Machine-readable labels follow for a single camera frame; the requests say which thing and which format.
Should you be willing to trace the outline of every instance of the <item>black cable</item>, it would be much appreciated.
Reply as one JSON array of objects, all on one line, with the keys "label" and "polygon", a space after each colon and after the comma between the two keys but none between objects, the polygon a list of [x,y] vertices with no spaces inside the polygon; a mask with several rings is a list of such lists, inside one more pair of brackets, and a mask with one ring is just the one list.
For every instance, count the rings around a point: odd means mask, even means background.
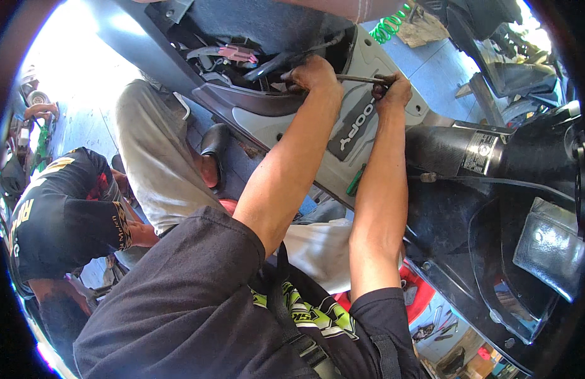
[{"label": "black cable", "polygon": [[515,180],[515,179],[506,179],[506,178],[487,178],[487,177],[445,177],[442,175],[436,175],[433,172],[425,172],[421,175],[412,175],[409,176],[408,179],[418,179],[423,183],[433,183],[436,180],[450,180],[450,181],[479,181],[481,183],[495,183],[495,184],[509,184],[511,186],[519,186],[519,187],[527,187],[542,190],[548,193],[552,193],[557,195],[564,200],[575,202],[572,196],[567,195],[557,189],[554,189],[549,186],[545,186],[543,184],[537,183],[530,183],[527,181]]}]

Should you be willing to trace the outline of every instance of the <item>black t-shirt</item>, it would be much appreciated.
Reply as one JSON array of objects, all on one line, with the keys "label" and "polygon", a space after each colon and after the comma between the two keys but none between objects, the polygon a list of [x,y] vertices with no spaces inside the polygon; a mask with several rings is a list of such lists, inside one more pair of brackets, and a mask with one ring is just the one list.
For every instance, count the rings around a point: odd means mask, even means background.
[{"label": "black t-shirt", "polygon": [[[315,377],[266,308],[275,268],[248,227],[202,208],[156,244],[116,285],[74,343],[84,378]],[[346,379],[378,378],[370,336],[387,335],[403,378],[421,377],[402,290],[357,299],[347,313],[291,268],[284,299]]]},{"label": "black t-shirt", "polygon": [[130,247],[123,205],[99,201],[113,180],[105,157],[80,147],[27,186],[10,232],[18,281],[60,279],[92,258]]}]

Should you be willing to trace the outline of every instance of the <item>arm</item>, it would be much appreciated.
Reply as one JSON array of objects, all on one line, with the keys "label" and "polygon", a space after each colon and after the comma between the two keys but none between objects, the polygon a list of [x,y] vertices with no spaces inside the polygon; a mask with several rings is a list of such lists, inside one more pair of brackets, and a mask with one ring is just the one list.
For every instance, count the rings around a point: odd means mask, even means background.
[{"label": "arm", "polygon": [[398,259],[408,216],[404,107],[410,82],[400,72],[383,96],[375,86],[379,129],[355,199],[349,238],[352,303],[365,293],[401,287]]},{"label": "arm", "polygon": [[252,173],[234,213],[261,239],[266,256],[280,245],[309,192],[343,98],[334,70],[321,57],[309,57],[289,76],[309,95],[280,142]]}]

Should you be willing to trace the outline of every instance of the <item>bolt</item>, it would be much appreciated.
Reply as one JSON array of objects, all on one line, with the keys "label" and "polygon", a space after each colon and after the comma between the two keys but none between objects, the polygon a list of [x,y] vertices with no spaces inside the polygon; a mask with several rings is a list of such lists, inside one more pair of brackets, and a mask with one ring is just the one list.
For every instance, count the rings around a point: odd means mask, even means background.
[{"label": "bolt", "polygon": [[509,338],[505,341],[505,349],[511,349],[516,344],[515,338]]}]

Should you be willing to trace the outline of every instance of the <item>white pants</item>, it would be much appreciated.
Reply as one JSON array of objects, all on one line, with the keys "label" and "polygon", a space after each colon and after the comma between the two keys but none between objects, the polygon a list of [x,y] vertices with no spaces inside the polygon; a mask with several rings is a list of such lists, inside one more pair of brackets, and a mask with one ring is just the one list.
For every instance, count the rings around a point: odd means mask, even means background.
[{"label": "white pants", "polygon": [[[156,234],[203,206],[226,211],[194,166],[186,122],[173,115],[147,82],[128,84],[115,111],[116,142],[130,187]],[[288,259],[327,292],[348,291],[350,232],[346,219],[292,225],[284,239]]]}]

